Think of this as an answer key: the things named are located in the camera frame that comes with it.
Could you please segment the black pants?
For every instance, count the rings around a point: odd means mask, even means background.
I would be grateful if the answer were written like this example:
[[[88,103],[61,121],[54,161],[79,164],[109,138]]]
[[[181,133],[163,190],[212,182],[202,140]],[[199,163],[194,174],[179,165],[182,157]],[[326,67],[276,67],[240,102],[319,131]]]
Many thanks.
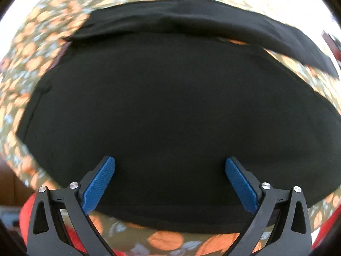
[[[230,157],[276,188],[300,186],[308,206],[340,185],[340,114],[272,56],[336,77],[299,29],[213,0],[143,1],[93,11],[66,44],[16,134],[63,187],[113,157],[101,213],[237,232],[250,214]]]

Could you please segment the dark red wooden dresser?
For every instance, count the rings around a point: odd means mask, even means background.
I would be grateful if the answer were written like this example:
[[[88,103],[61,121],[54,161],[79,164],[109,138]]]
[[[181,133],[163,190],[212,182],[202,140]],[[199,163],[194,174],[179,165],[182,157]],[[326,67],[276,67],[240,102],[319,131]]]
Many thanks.
[[[340,40],[334,35],[323,31],[322,37],[337,61],[341,61]]]

